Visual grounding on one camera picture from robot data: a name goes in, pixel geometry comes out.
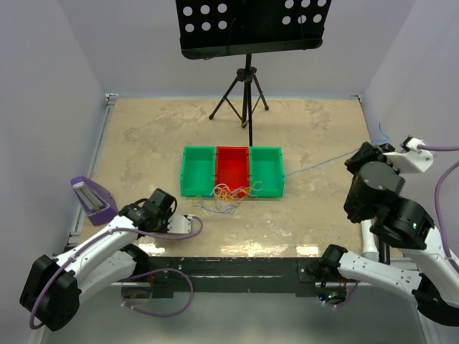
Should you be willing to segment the red bin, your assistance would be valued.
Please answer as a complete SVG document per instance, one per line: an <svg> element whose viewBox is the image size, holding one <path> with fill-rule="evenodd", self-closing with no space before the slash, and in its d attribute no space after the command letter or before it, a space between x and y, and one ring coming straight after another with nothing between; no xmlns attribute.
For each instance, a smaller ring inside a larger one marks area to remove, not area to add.
<svg viewBox="0 0 459 344"><path fill-rule="evenodd" d="M217 146L215 185L227 185L241 199L243 189L250 184L249 148L247 146Z"/></svg>

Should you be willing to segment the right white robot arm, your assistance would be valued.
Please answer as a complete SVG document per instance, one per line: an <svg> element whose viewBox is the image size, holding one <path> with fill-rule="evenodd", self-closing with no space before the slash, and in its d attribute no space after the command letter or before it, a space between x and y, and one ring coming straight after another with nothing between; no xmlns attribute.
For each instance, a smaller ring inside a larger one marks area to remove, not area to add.
<svg viewBox="0 0 459 344"><path fill-rule="evenodd" d="M344 202L350 222L369 223L369 233L407 260L396 265L335 244L318 260L321 285L336 280L363 282L405 298L427 319L458 326L458 257L445 230L425 208L401 195L404 175L424 173L434 150L408 137L402 150L389 143L362 143L346 162L352 180Z"/></svg>

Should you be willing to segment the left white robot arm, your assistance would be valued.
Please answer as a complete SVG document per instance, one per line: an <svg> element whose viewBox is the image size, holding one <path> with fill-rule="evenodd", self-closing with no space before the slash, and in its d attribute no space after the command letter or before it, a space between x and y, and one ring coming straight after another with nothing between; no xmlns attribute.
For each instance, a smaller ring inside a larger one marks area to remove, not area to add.
<svg viewBox="0 0 459 344"><path fill-rule="evenodd" d="M29 311L29 327L57 331L71 321L82 302L113 282L143 280L148 274L146 254L134 241L190 236L192 218L178 214L177 206L174 196L158 188L150 197L125 205L78 246L56 257L37 258L19 298Z"/></svg>

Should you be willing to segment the green bin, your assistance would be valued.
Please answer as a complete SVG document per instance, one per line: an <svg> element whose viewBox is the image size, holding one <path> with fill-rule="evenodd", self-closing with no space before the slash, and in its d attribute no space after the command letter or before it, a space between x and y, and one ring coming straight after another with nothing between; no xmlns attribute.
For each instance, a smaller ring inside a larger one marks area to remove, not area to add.
<svg viewBox="0 0 459 344"><path fill-rule="evenodd" d="M180 173L181 195L208 197L214 189L215 146L184 146Z"/></svg>
<svg viewBox="0 0 459 344"><path fill-rule="evenodd" d="M250 193L259 198L280 198L284 193L285 174L281 147L249 149Z"/></svg>

